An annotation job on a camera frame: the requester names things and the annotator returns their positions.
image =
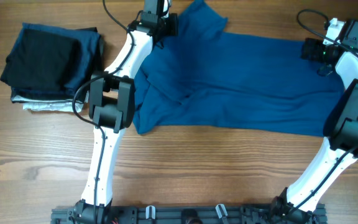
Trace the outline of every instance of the blue t-shirt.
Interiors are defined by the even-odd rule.
[[[303,42],[223,32],[226,22],[203,0],[180,15],[179,36],[154,48],[135,77],[137,132],[212,125],[322,136],[341,78],[302,60]]]

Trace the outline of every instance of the folded black shirt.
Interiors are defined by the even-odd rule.
[[[63,90],[79,47],[76,39],[25,29],[19,45],[7,58],[1,81],[26,90]]]

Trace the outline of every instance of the cable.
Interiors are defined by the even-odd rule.
[[[304,205],[308,200],[310,200],[312,197],[314,197],[314,195],[318,192],[318,190],[320,190],[320,188],[326,183],[326,181],[329,179],[329,177],[331,176],[331,174],[333,174],[333,172],[336,170],[336,168],[340,165],[340,163],[343,161],[343,159],[349,154],[354,152],[356,149],[358,148],[358,143],[351,148],[350,150],[346,151],[335,163],[335,165],[333,166],[333,168],[331,168],[331,170],[328,172],[328,174],[326,175],[326,177],[320,182],[320,184],[317,186],[317,188],[312,191],[309,196],[307,198],[305,198],[299,205],[297,205],[295,208],[291,209],[285,216],[281,217],[281,219],[279,219],[278,221],[274,222],[273,224],[279,223],[281,221],[283,221],[285,219],[285,217],[292,215],[295,211],[297,211],[300,207],[302,207],[302,205]]]
[[[327,24],[329,25],[328,17],[325,14],[323,14],[322,12],[319,12],[319,11],[314,10],[314,9],[304,9],[304,10],[301,10],[300,12],[298,12],[298,15],[296,16],[296,21],[298,22],[299,26],[301,26],[305,30],[311,32],[312,34],[317,35],[318,37],[321,37],[323,39],[331,41],[334,45],[338,45],[339,47],[342,47],[343,49],[345,49],[348,52],[352,53],[358,59],[358,54],[354,50],[352,50],[350,47],[348,47],[348,46],[346,46],[346,45],[344,45],[342,43],[336,42],[335,40],[332,40],[332,39],[326,37],[325,35],[320,34],[320,33],[316,32],[315,30],[310,29],[309,27],[303,25],[303,23],[299,20],[299,15],[304,13],[304,12],[313,12],[313,13],[316,13],[316,14],[318,14],[320,16],[323,16],[326,19],[326,22],[328,22]]]
[[[101,128],[100,125],[94,123],[93,121],[87,120],[83,117],[81,117],[80,114],[78,114],[76,108],[75,108],[75,102],[78,99],[78,97],[81,95],[81,93],[83,93],[90,85],[91,83],[95,82],[96,80],[99,80],[101,78],[109,78],[112,77],[115,73],[117,73],[118,71],[120,71],[122,69],[122,66],[125,64],[125,62],[127,61],[127,59],[129,58],[129,56],[131,55],[134,46],[135,46],[135,39],[134,36],[132,35],[132,33],[128,30],[127,27],[125,27],[124,25],[122,25],[116,18],[114,18],[114,16],[112,16],[112,14],[108,11],[107,7],[106,7],[106,2],[105,0],[102,0],[103,2],[103,7],[104,10],[106,11],[107,15],[119,26],[121,26],[131,37],[132,43],[131,43],[131,47],[127,53],[127,55],[124,57],[124,60],[122,60],[122,62],[119,64],[119,66],[117,67],[117,69],[115,69],[115,71],[108,73],[108,74],[104,74],[104,75],[100,75],[96,78],[92,78],[89,81],[85,82],[82,86],[79,87],[79,89],[77,90],[77,92],[74,95],[73,101],[72,101],[72,109],[73,112],[75,114],[75,116],[77,116],[80,120],[88,123],[88,124],[92,124],[93,126],[95,126],[96,128],[98,128],[102,134],[102,148],[100,151],[100,157],[99,157],[99,162],[98,162],[98,168],[96,170],[96,177],[94,178],[94,194],[93,194],[93,218],[94,218],[94,222],[95,224],[98,224],[98,221],[96,219],[96,196],[97,196],[97,189],[98,189],[98,181],[99,181],[99,173],[100,173],[100,167],[101,167],[101,162],[102,162],[102,158],[103,158],[103,152],[104,152],[104,145],[106,143],[106,135],[103,131],[103,129]]]
[[[167,2],[168,2],[167,10],[162,12],[162,16],[166,16],[168,14],[168,12],[169,12],[169,9],[172,6],[172,1],[170,2],[170,0],[167,0]]]
[[[136,18],[135,18],[135,21],[137,21],[137,18],[139,18],[140,14],[143,12],[143,10],[140,10],[139,12],[137,12],[137,15],[136,15]]]
[[[312,220],[314,221],[314,224],[318,224],[318,223],[319,223],[319,220],[317,220],[316,217],[317,217],[316,215],[313,215],[313,216],[312,216]]]

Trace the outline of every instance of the stack of folded clothes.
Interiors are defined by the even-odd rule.
[[[69,30],[23,24],[7,56],[1,81],[12,88],[11,101],[34,111],[72,111],[77,89],[93,70],[101,70],[103,42],[96,28]],[[81,111],[87,101],[76,102]]]

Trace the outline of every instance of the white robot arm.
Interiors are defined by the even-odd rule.
[[[352,26],[356,26],[356,22],[350,20]],[[357,36],[358,34],[355,34],[352,28],[358,29],[358,27],[352,27],[347,23],[349,21],[345,23],[336,18],[332,19],[326,38],[341,42],[341,36],[342,39],[344,35]],[[330,51],[327,49],[331,47],[332,50],[334,47],[333,42],[328,39],[324,39],[323,42],[327,52]],[[295,217],[296,220],[301,213],[313,212],[321,196],[335,179],[358,160],[358,57],[353,52],[341,53],[342,55],[334,63],[335,71],[342,78],[347,91],[326,121],[323,145],[316,157],[301,177],[281,195],[281,199],[284,199],[291,207],[287,212],[283,212],[286,214],[286,219]],[[293,215],[296,210],[301,211],[298,211],[297,217]]]
[[[177,15],[169,14],[171,5],[171,0],[145,0],[140,21],[129,24],[127,40],[115,61],[91,77],[89,116],[98,126],[88,181],[72,215],[77,223],[111,223],[112,176],[121,139],[134,114],[133,79],[154,45],[164,36],[177,34]],[[117,99],[103,96],[110,89],[118,91]]]

